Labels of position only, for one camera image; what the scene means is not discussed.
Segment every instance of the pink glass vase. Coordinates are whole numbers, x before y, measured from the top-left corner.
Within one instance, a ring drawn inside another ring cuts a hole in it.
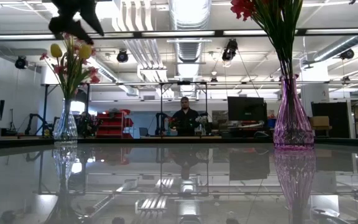
[[[282,90],[282,102],[273,135],[275,150],[313,150],[313,132],[296,92],[296,77],[291,80],[283,78]]]

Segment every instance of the cardboard box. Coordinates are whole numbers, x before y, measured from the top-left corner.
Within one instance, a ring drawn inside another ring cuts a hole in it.
[[[329,126],[328,116],[314,116],[310,118],[310,125],[312,127],[327,127]]]

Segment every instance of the yellow tulip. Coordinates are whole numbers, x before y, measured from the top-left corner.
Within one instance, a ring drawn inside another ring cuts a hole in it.
[[[91,54],[92,54],[92,48],[88,44],[83,44],[80,48],[80,51],[78,52],[78,55],[80,56],[80,58],[85,59],[85,60],[90,58]]]
[[[53,57],[58,58],[61,57],[63,55],[62,50],[60,49],[58,44],[52,44],[50,46],[50,53],[52,54]]]

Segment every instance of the glass table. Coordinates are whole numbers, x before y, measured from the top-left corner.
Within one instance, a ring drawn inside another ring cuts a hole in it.
[[[358,223],[358,147],[315,149],[298,154],[278,154],[272,144],[0,149],[0,223],[60,223],[59,217],[64,223],[98,224]]]

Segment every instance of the glass vase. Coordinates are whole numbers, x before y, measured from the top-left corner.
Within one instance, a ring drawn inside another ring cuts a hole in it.
[[[295,76],[282,78],[282,92],[273,135],[275,150],[313,150],[313,132],[296,91]]]
[[[71,100],[63,102],[63,111],[57,127],[53,132],[55,146],[70,147],[76,146],[78,133],[73,113],[70,111]]]

